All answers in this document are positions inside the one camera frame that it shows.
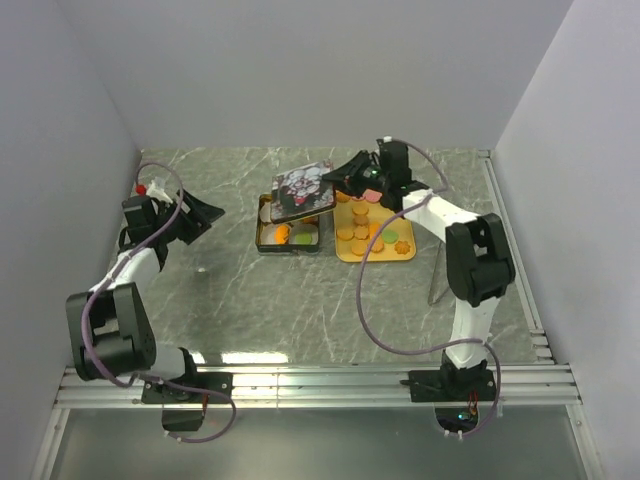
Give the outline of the metal serving tongs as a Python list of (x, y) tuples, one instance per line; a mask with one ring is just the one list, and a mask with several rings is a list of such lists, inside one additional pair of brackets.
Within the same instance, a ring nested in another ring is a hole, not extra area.
[(438, 304), (448, 291), (445, 244), (440, 241), (436, 250), (434, 268), (429, 283), (428, 304), (430, 306)]

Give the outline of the gold tin lid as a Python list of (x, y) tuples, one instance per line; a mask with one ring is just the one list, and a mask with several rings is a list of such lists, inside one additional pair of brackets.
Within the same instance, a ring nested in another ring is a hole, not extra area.
[(274, 224), (301, 220), (332, 210), (334, 187), (323, 179), (333, 169), (329, 160), (276, 174), (272, 179), (270, 219)]

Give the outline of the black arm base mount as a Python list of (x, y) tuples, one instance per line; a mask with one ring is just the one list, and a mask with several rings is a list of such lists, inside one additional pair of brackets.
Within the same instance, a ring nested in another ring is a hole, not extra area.
[(399, 383), (409, 388), (413, 403), (492, 401), (497, 382), (487, 369), (412, 370)]

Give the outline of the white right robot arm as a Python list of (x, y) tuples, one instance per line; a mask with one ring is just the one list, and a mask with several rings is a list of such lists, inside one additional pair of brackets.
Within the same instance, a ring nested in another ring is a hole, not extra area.
[(436, 172), (439, 187), (414, 179), (411, 151), (431, 158), (406, 140), (386, 136), (376, 151), (359, 152), (322, 179), (352, 197), (368, 190), (380, 193), (393, 220), (409, 220), (444, 244), (446, 278), (456, 303), (450, 339), (436, 348), (442, 363), (434, 388), (447, 401), (467, 400), (482, 389), (498, 397), (502, 372), (488, 368), (500, 363), (488, 336), (497, 306), (516, 277), (503, 222), (497, 214), (480, 215), (445, 200), (449, 182), (441, 170)]

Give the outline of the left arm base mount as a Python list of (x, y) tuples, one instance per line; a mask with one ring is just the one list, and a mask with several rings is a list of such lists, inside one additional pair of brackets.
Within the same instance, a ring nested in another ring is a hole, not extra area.
[(141, 402), (149, 405), (227, 404), (232, 397), (233, 375), (228, 372), (198, 372), (169, 381), (144, 382)]

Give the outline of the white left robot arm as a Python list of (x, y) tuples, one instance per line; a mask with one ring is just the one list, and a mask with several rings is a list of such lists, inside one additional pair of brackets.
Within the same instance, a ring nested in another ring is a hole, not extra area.
[(193, 243), (225, 214), (186, 191), (177, 195), (173, 199), (152, 183), (124, 200), (116, 264), (94, 287), (67, 298), (72, 357), (82, 380), (118, 381), (140, 373), (166, 380), (167, 392), (177, 401), (199, 394), (201, 377), (192, 355), (183, 347), (156, 343), (141, 298), (163, 270), (169, 244)]

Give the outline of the black gold cookie tin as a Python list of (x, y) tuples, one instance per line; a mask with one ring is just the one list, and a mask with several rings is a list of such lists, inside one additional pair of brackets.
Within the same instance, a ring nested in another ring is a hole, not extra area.
[[(272, 198), (269, 194), (263, 194), (258, 200), (258, 216), (255, 234), (255, 245), (261, 255), (306, 255), (316, 254), (320, 251), (320, 217), (318, 215), (285, 222), (291, 227), (289, 242), (285, 245), (277, 245), (274, 240), (276, 225), (271, 221)], [(311, 245), (294, 245), (293, 236), (298, 232), (309, 232), (314, 237)]]

